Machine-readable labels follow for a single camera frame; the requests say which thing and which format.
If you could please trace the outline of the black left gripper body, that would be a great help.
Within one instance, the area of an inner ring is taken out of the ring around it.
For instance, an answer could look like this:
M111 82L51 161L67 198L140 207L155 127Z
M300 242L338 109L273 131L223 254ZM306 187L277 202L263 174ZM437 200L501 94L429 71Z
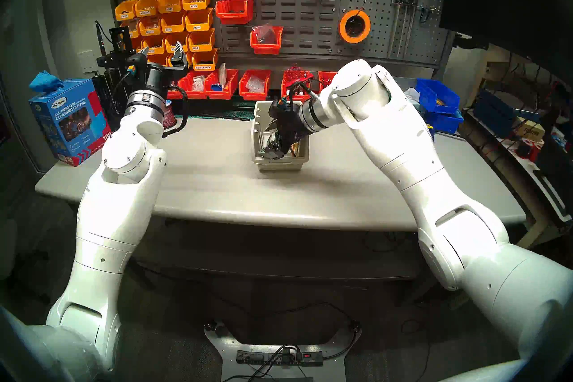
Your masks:
M153 92L167 92L171 87L171 83L175 81L176 73L177 68L148 62L145 71L144 88Z

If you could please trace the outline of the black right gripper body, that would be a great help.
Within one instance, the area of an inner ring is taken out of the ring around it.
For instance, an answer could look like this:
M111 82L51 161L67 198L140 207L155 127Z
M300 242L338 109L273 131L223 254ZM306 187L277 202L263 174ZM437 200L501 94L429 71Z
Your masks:
M278 134L282 136L283 148L290 148L308 135L308 129L300 116L300 107L270 107L268 114L270 118L278 119Z

